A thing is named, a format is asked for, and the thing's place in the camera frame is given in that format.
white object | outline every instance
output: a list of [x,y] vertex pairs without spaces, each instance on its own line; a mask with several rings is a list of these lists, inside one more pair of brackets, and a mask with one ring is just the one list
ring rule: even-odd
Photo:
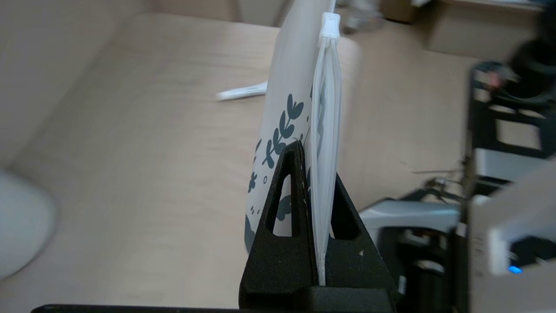
[[[305,150],[305,169],[311,170],[311,88],[319,54],[322,14],[328,1],[296,0],[288,12],[276,38],[265,96],[259,138],[253,158],[251,179],[246,184],[247,206],[245,245],[247,250],[255,238],[276,162],[288,144],[301,140]],[[291,183],[286,177],[282,185],[278,215],[273,234],[291,236]]]
[[56,210],[46,192],[0,171],[0,279],[31,261],[50,237]]
[[338,134],[341,107],[341,72],[337,43],[340,16],[324,12],[319,34],[319,56],[312,89],[311,209],[319,285],[326,284],[325,260],[330,238],[332,201],[336,184]]
[[359,213],[373,242],[384,227],[423,227],[449,232],[459,220],[453,204],[385,200]]
[[473,313],[555,312],[556,263],[509,271],[511,244],[525,236],[556,239],[556,159],[490,200],[473,199],[469,227],[469,292]]
[[265,81],[249,87],[230,89],[219,92],[218,94],[216,94],[216,98],[218,99],[218,101],[226,101],[245,97],[261,96],[266,93],[267,86],[268,82]]

white paper bag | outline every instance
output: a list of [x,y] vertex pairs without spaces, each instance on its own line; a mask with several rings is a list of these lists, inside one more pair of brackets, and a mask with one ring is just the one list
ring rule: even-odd
[[[249,251],[274,175],[275,163],[288,144],[300,140],[305,149],[311,202],[316,204],[312,216],[321,285],[324,284],[324,256],[336,178],[341,99],[337,37],[323,38],[321,25],[324,22],[323,13],[333,10],[334,3],[296,0],[278,34],[249,181],[245,220],[245,245]],[[337,31],[337,25],[332,25],[332,32],[334,27]],[[313,163],[318,164],[315,167],[318,171],[317,180],[311,178]],[[312,190],[311,185],[316,182],[318,190]],[[274,234],[291,236],[289,177],[282,187]]]

